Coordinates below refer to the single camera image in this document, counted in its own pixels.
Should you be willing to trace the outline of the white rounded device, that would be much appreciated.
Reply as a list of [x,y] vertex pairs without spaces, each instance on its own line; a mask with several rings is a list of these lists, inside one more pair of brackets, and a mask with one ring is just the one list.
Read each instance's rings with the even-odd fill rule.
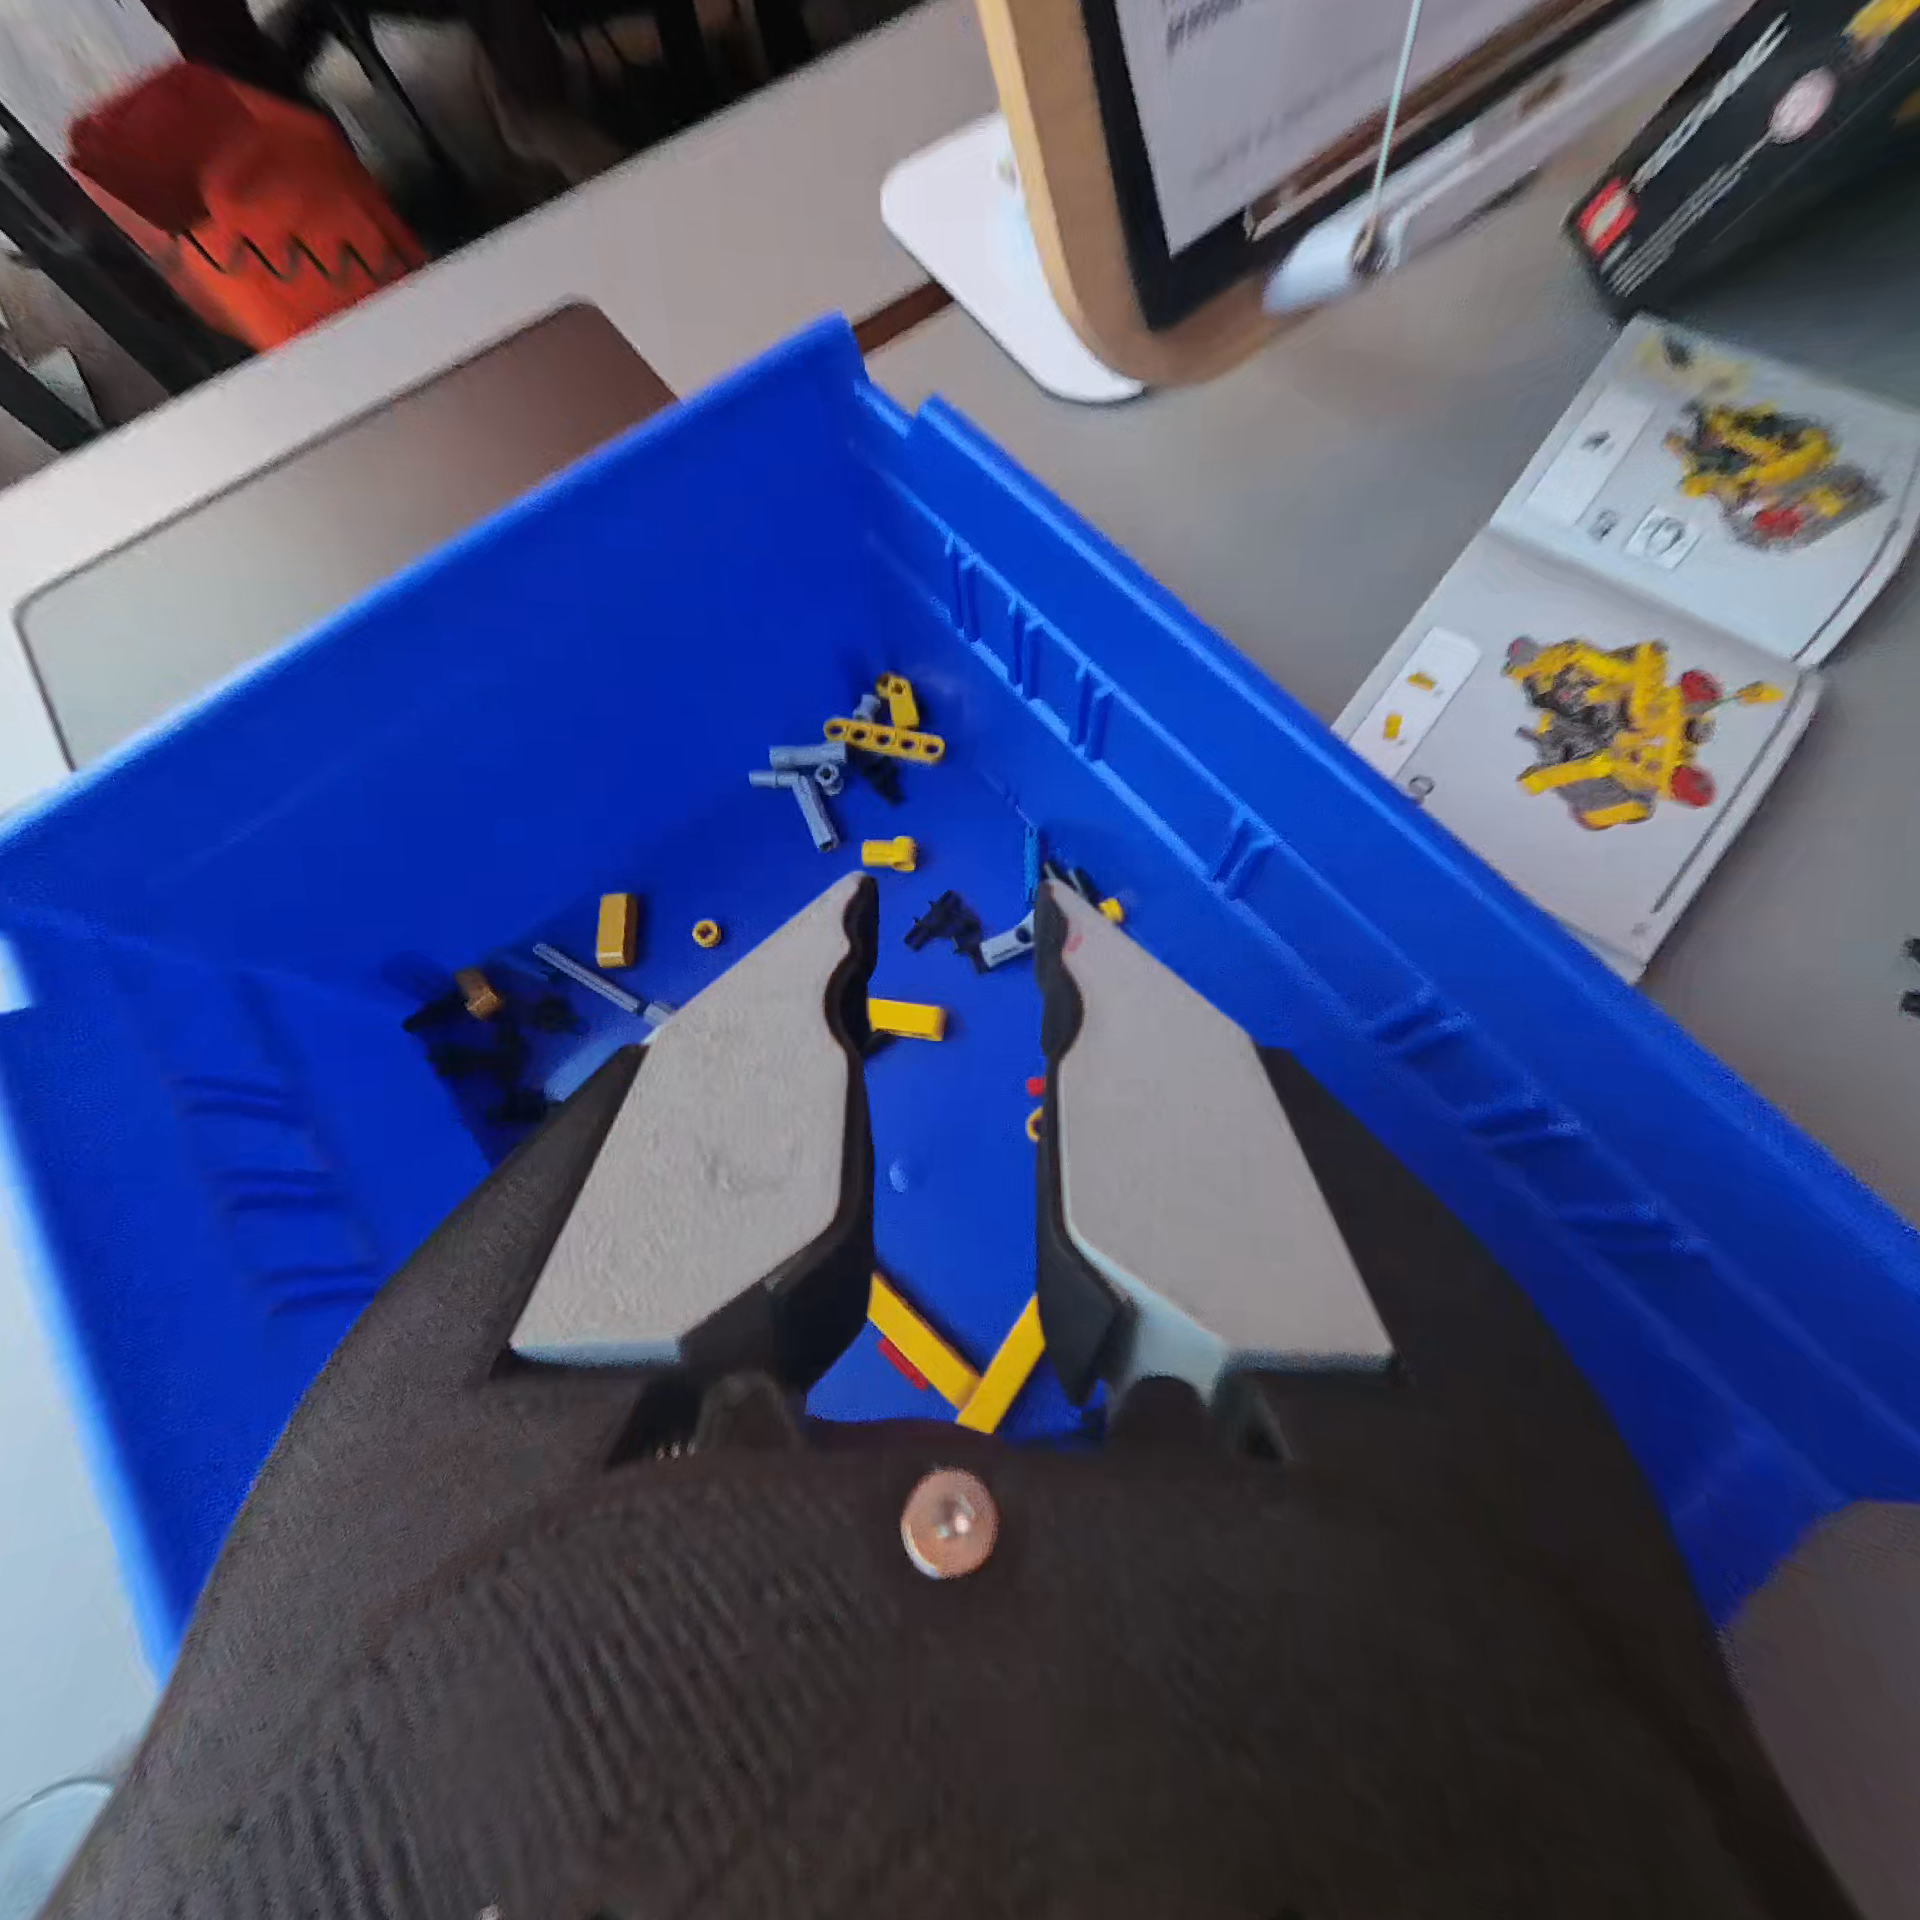
[[1261,306],[1290,319],[1340,302],[1513,202],[1539,172],[1539,165],[1515,171],[1466,160],[1399,169],[1378,201],[1343,209],[1285,253],[1264,281]]

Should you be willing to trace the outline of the black lego box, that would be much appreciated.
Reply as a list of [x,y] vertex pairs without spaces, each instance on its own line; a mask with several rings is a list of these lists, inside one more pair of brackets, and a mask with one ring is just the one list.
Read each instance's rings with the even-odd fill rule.
[[1573,204],[1565,235],[1615,321],[1669,314],[1916,150],[1915,2],[1750,5]]

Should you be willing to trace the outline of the orange bag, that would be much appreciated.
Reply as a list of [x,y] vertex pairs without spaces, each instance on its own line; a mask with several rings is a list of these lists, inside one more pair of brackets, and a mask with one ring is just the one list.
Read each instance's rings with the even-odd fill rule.
[[176,61],[64,132],[70,172],[211,329],[271,353],[429,262],[330,117]]

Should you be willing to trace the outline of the lego instruction booklet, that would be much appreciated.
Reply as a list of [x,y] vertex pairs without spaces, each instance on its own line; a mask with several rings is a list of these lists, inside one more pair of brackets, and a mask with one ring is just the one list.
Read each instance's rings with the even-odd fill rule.
[[1916,513],[1915,408],[1632,319],[1333,730],[1637,982]]

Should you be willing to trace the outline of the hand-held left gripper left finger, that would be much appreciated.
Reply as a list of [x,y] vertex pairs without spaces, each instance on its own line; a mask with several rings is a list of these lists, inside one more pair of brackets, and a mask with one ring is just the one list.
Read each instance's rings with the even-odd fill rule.
[[843,876],[670,1016],[511,1335],[524,1363],[813,1390],[866,1324],[872,876]]

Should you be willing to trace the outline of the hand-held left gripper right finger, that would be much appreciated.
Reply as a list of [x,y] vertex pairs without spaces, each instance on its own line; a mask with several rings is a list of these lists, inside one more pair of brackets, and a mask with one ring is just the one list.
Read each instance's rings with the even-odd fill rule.
[[1068,1402],[1388,1371],[1393,1336],[1254,1038],[1053,878],[1035,978],[1035,1296]]

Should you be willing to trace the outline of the clear round container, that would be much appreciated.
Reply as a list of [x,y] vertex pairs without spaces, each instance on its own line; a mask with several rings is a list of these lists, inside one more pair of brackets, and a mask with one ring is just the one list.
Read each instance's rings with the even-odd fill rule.
[[46,1909],[113,1795],[113,1780],[70,1779],[2,1812],[2,1918]]

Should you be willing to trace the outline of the small lego pieces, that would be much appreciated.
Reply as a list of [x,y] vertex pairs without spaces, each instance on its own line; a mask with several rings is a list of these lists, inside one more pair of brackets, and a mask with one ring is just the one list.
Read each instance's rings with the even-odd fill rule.
[[[751,782],[756,791],[795,794],[811,824],[821,830],[823,849],[830,850],[837,838],[826,800],[840,788],[849,767],[856,767],[880,794],[895,798],[901,765],[933,765],[942,754],[945,744],[923,729],[912,684],[901,674],[882,674],[876,691],[864,696],[852,715],[826,720],[819,746],[770,750],[768,767],[754,770]],[[974,973],[986,976],[1030,954],[1035,937],[1037,921],[1025,919],[986,939],[967,900],[945,893],[908,929],[906,944],[923,950],[945,941],[968,958]],[[439,1078],[496,1080],[499,1104],[491,1117],[494,1128],[532,1126],[550,1109],[548,1095],[526,1078],[524,1035],[577,1035],[582,1029],[561,992],[550,990],[516,1004],[483,969],[458,973],[448,992],[419,1007],[400,1027],[427,1044]],[[866,1052],[895,1044],[941,1044],[947,1038],[947,1009],[890,996],[868,998]],[[947,1401],[957,1423],[977,1432],[1001,1428],[1045,1357],[1038,1300],[1026,1302],[983,1371],[973,1371],[960,1349],[901,1287],[880,1274],[872,1281],[868,1322],[876,1330],[882,1357],[906,1380]]]

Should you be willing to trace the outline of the blue plastic bin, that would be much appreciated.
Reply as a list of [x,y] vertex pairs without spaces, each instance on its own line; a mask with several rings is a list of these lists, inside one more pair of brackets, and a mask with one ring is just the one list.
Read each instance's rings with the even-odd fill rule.
[[506,1063],[411,1030],[635,890],[683,1012],[859,858],[751,765],[901,670],[945,765],[897,830],[876,1261],[974,1363],[1035,1294],[1025,840],[1295,1052],[1546,1311],[1727,1621],[1818,1521],[1916,1500],[1916,1232],[837,319],[601,450],[4,828],[4,1139],[168,1670],[228,1524],[396,1268],[638,1023]]

